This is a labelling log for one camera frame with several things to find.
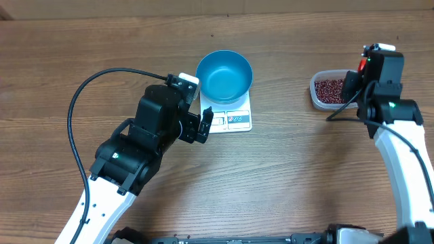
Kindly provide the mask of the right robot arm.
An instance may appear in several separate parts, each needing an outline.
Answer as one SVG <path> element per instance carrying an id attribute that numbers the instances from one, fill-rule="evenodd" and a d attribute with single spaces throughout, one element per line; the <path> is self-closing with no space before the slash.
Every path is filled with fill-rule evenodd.
<path id="1" fill-rule="evenodd" d="M 421 111 L 401 98 L 403 54 L 379 46 L 365 48 L 357 71 L 344 79 L 342 97 L 356 102 L 356 122 L 366 125 L 391 182 L 397 232 L 383 243 L 433 242 L 433 166 Z"/>

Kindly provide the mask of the red scoop with blue handle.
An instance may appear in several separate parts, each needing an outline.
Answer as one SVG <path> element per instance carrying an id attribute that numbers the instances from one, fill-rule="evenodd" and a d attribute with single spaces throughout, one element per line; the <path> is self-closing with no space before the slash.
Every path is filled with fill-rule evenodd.
<path id="1" fill-rule="evenodd" d="M 360 63 L 359 63 L 359 66 L 358 66 L 358 68 L 357 68 L 357 72 L 358 72 L 358 73 L 363 73 L 364 68 L 365 68 L 365 65 L 366 65 L 366 62 L 367 62 L 367 59 L 366 59 L 366 58 L 362 58 L 362 59 L 361 59 L 361 61 L 360 61 Z"/>

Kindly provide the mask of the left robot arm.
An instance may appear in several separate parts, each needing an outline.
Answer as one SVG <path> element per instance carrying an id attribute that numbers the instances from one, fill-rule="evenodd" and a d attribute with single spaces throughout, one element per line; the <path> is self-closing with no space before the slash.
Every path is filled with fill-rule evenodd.
<path id="1" fill-rule="evenodd" d="M 144 185 L 159 171 L 163 154 L 176 141 L 205 143 L 213 112 L 189 112 L 200 81 L 181 73 L 150 85 L 136 115 L 121 123 L 96 151 L 86 189 L 57 243 L 103 243 Z"/>

